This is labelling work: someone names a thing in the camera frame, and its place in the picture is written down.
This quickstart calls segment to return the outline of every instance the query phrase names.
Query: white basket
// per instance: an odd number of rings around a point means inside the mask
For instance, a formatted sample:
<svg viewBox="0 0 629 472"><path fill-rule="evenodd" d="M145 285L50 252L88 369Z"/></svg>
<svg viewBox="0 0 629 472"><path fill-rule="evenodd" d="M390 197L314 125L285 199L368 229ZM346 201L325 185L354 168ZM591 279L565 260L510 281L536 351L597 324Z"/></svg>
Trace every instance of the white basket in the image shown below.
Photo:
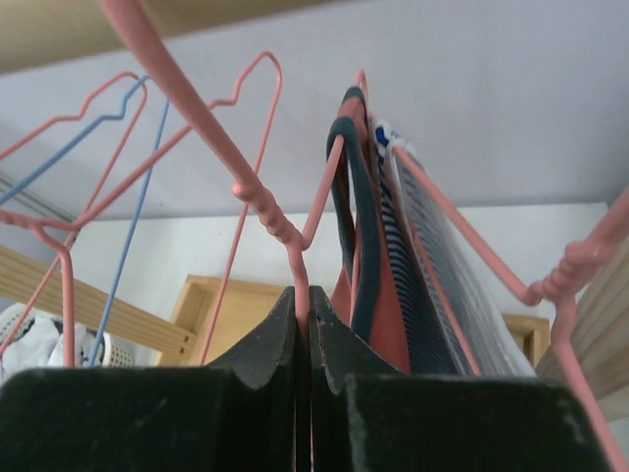
<svg viewBox="0 0 629 472"><path fill-rule="evenodd" d="M4 312L0 313L0 343L4 342L7 338L26 307L27 306L22 303L15 303ZM44 317L56 322L62 321L61 317L33 308L18 329L14 341L17 341L24 335L29 327L29 323L34 321L35 317ZM89 332L91 332L92 335L95 334L93 330L89 330ZM105 332L102 343L104 344L104 355L102 356L102 364L100 364L102 367L132 367L134 365L133 354L129 348L116 337ZM99 358L102 354L102 350L102 348L99 349Z"/></svg>

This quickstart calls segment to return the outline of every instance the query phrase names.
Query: white surface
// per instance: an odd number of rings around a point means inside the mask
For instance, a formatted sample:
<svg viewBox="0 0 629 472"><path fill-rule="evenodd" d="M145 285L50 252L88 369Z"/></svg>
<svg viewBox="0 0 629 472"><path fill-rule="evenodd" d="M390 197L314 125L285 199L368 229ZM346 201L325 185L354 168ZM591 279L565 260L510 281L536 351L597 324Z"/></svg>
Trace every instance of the white surface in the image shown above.
<svg viewBox="0 0 629 472"><path fill-rule="evenodd" d="M594 228L606 212L606 205L462 208L462 212L515 272L530 283L556 265L567 243L585 237ZM141 221L123 271L118 298L170 319L188 274L222 276L237 219L226 216ZM301 228L306 216L293 214L290 219ZM109 290L128 224L128 221L100 221L82 232L72 251L76 278ZM528 308L517 302L483 267L467 243L463 251L501 313L553 318L549 304ZM323 216L305 259L310 283L331 289L341 267L334 213ZM292 284L284 248L253 217L245 226L232 278ZM135 358L144 364L148 356L146 350L140 350Z"/></svg>
<svg viewBox="0 0 629 472"><path fill-rule="evenodd" d="M361 67L372 110L415 144L457 205L601 202L629 176L628 17L622 0L372 0L215 29L168 46L207 100L229 95L261 50L276 53L285 82L261 176L288 212L308 210L327 131ZM51 114L74 113L90 90L122 69L140 72L130 54L118 52L0 77L0 148ZM217 113L250 161L273 81L264 63L244 87L242 104ZM130 84L97 100L88 118L117 112ZM149 154L161 109L151 86L147 113L112 182ZM173 113L166 136L181 124ZM78 213L121 128L104 125L33 190ZM59 126L0 170L24 176L76 130ZM156 167L144 214L236 214L230 186L212 153L190 136ZM139 187L106 215L129 217Z"/></svg>
<svg viewBox="0 0 629 472"><path fill-rule="evenodd" d="M39 216L17 202L6 202L2 205L2 209L27 214L29 216ZM66 233L57 230L49 230L48 234L59 241L66 237ZM34 234L25 229L18 228L17 226L8 226L0 223L0 244L46 264L52 263L56 256L56 253L40 242ZM13 303L13 300L0 298L0 312Z"/></svg>

